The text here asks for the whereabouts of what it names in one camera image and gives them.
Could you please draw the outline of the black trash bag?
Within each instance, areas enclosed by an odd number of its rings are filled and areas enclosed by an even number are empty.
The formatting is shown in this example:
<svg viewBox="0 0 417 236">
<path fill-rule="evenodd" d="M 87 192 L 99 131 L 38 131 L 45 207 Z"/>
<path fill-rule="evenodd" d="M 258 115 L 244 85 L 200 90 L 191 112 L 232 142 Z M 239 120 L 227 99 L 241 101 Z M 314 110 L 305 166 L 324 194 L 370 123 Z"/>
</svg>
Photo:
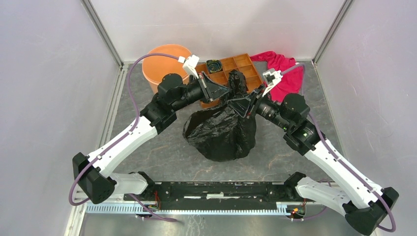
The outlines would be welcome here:
<svg viewBox="0 0 417 236">
<path fill-rule="evenodd" d="M 255 147 L 257 130 L 254 118 L 240 117 L 227 101 L 247 95 L 246 78 L 237 70 L 229 73 L 231 91 L 214 107 L 194 112 L 186 121 L 182 135 L 206 159 L 226 162 L 245 158 Z"/>
</svg>

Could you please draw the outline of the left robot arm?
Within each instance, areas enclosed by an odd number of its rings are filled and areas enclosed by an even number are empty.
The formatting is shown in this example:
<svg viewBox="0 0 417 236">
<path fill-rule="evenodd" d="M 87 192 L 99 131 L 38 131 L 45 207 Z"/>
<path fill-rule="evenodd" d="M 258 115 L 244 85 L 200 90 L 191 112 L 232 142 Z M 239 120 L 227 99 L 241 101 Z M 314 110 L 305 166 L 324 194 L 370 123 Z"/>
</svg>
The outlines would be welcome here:
<svg viewBox="0 0 417 236">
<path fill-rule="evenodd" d="M 133 151 L 156 137 L 176 119 L 176 111 L 200 100 L 212 102 L 228 94 L 230 88 L 213 82 L 204 72 L 184 84 L 178 74 L 167 74 L 151 102 L 122 132 L 88 155 L 76 154 L 73 172 L 76 183 L 93 204 L 114 194 L 135 194 L 142 200 L 154 196 L 154 186 L 145 174 L 118 174 L 115 168 Z"/>
</svg>

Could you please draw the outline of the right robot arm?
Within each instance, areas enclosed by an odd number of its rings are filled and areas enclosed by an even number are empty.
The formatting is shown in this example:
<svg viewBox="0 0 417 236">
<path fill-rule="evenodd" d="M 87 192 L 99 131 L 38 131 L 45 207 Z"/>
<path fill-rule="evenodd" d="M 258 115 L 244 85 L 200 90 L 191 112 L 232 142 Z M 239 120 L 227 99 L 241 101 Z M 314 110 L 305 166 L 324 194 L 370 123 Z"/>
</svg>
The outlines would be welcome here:
<svg viewBox="0 0 417 236">
<path fill-rule="evenodd" d="M 337 151 L 320 130 L 302 95 L 290 93 L 281 103 L 275 103 L 259 87 L 227 103 L 243 118 L 260 115 L 282 128 L 286 144 L 338 184 L 334 189 L 295 173 L 284 187 L 287 199 L 296 201 L 302 197 L 320 203 L 341 214 L 353 229 L 365 236 L 381 228 L 386 217 L 393 220 L 392 208 L 399 198 L 398 192 L 366 177 Z"/>
</svg>

